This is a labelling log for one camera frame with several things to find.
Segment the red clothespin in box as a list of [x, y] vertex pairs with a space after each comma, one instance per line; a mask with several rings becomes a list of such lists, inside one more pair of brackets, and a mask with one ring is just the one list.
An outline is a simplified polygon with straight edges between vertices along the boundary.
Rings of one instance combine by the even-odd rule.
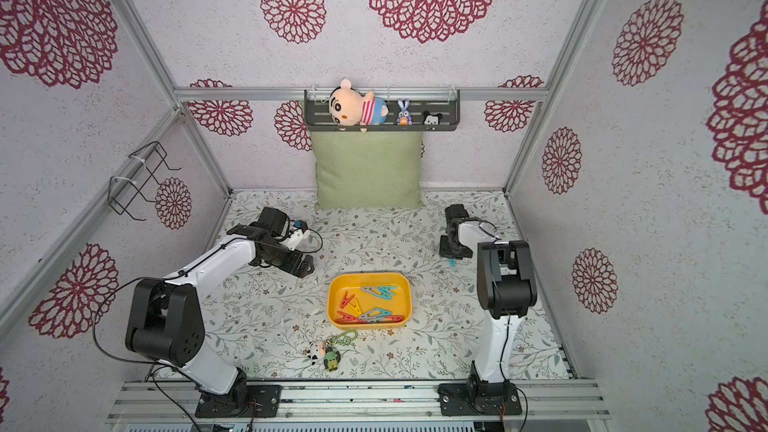
[[354, 298], [355, 298], [354, 294], [349, 294], [349, 292], [346, 291], [340, 303], [340, 308], [344, 309], [345, 307], [347, 307]]

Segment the green square pillow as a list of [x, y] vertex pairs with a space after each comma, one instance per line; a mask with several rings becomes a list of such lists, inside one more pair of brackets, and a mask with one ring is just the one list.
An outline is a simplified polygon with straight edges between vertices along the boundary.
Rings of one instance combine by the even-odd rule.
[[313, 132], [321, 209], [422, 206], [421, 132]]

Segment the aluminium front rail frame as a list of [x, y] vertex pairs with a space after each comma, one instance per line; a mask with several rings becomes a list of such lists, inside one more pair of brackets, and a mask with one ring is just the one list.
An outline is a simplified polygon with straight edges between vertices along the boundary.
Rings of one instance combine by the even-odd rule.
[[461, 381], [440, 380], [255, 380], [248, 389], [257, 412], [197, 417], [201, 393], [193, 385], [174, 380], [127, 382], [106, 422], [116, 430], [138, 424], [243, 425], [252, 416], [264, 425], [500, 420], [521, 431], [550, 423], [584, 424], [590, 431], [616, 428], [593, 380], [521, 381], [514, 397], [483, 399], [478, 405], [461, 396], [463, 388]]

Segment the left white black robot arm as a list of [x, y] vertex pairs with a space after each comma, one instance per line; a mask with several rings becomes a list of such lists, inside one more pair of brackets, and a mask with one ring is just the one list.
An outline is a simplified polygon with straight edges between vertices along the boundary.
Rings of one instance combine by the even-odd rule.
[[222, 241], [179, 271], [145, 278], [134, 289], [126, 348], [172, 366], [202, 391], [224, 396], [244, 374], [206, 343], [201, 301], [246, 265], [275, 267], [297, 278], [314, 272], [299, 246], [312, 230], [302, 220], [264, 208], [256, 221], [237, 224]]

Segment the yellow clothespin in box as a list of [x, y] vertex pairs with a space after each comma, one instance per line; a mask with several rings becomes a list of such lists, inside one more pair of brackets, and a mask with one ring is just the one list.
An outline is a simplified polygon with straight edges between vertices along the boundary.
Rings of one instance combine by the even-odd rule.
[[357, 299], [352, 299], [349, 302], [348, 307], [354, 313], [355, 316], [359, 317], [362, 314], [362, 308], [360, 307], [360, 304]]

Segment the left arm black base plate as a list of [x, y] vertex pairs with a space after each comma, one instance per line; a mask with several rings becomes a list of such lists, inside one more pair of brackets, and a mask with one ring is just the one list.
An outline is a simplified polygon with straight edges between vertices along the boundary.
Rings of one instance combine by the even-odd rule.
[[274, 418], [280, 404], [279, 385], [243, 385], [228, 394], [202, 392], [194, 412], [195, 418]]

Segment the black white mouse figure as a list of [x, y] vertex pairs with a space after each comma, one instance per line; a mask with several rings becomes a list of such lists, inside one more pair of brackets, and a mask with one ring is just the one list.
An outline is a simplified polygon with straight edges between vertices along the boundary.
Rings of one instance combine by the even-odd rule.
[[443, 115], [441, 113], [431, 113], [431, 112], [425, 111], [423, 113], [422, 123], [426, 127], [438, 126], [442, 121], [442, 117]]

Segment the dark metal wall shelf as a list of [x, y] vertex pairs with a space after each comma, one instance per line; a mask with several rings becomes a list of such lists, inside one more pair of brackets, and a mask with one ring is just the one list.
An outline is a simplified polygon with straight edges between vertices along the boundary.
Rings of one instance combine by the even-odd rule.
[[324, 96], [304, 93], [304, 119], [311, 132], [447, 132], [460, 122], [461, 94], [454, 88], [435, 93], [405, 89], [376, 93], [357, 116], [336, 110], [342, 91], [337, 88]]

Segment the small blue bunny figure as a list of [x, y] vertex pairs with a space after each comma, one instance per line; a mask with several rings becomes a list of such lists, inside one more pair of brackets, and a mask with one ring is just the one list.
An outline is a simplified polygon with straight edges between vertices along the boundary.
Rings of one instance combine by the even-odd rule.
[[400, 109], [397, 117], [397, 124], [400, 126], [410, 126], [412, 124], [412, 116], [409, 110], [410, 100], [399, 99], [397, 103]]

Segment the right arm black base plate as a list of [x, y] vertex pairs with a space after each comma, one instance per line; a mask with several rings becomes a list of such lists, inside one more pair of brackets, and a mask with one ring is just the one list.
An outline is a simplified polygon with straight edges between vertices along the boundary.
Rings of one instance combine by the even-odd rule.
[[442, 383], [437, 392], [443, 416], [523, 414], [518, 389], [510, 381]]

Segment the yellow plastic storage box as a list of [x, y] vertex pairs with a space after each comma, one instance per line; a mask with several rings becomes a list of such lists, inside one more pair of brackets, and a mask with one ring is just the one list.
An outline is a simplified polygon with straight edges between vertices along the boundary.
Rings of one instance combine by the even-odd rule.
[[[398, 295], [390, 301], [374, 298], [360, 291], [362, 286], [396, 286]], [[354, 294], [362, 313], [371, 308], [379, 307], [392, 312], [392, 315], [402, 315], [405, 320], [401, 323], [365, 323], [345, 307], [340, 308], [340, 303], [345, 292]], [[330, 284], [327, 298], [327, 317], [330, 323], [339, 329], [368, 330], [391, 329], [402, 327], [411, 318], [413, 301], [411, 284], [408, 279], [397, 272], [358, 272], [347, 273], [336, 277]]]

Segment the cow plush keychain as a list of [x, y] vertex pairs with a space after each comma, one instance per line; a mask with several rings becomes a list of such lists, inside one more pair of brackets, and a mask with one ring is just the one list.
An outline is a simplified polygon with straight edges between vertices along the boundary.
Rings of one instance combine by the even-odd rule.
[[326, 355], [326, 343], [324, 341], [313, 342], [303, 354], [311, 365], [322, 365]]

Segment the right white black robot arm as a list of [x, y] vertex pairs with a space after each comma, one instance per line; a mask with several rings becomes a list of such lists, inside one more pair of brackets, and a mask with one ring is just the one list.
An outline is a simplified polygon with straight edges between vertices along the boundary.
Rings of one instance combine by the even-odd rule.
[[485, 311], [483, 336], [470, 368], [466, 396], [474, 401], [508, 400], [512, 397], [509, 362], [513, 340], [538, 300], [529, 244], [499, 238], [485, 228], [485, 220], [470, 216], [461, 204], [448, 206], [445, 218], [439, 255], [474, 261], [477, 299]]

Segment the pink boy plush doll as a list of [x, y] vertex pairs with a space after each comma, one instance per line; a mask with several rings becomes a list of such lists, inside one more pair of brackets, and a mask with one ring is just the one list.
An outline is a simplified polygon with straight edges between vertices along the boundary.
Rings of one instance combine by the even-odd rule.
[[331, 93], [328, 109], [341, 130], [358, 126], [361, 132], [366, 132], [371, 125], [384, 124], [389, 115], [384, 99], [377, 98], [373, 91], [359, 93], [349, 79], [343, 79]]

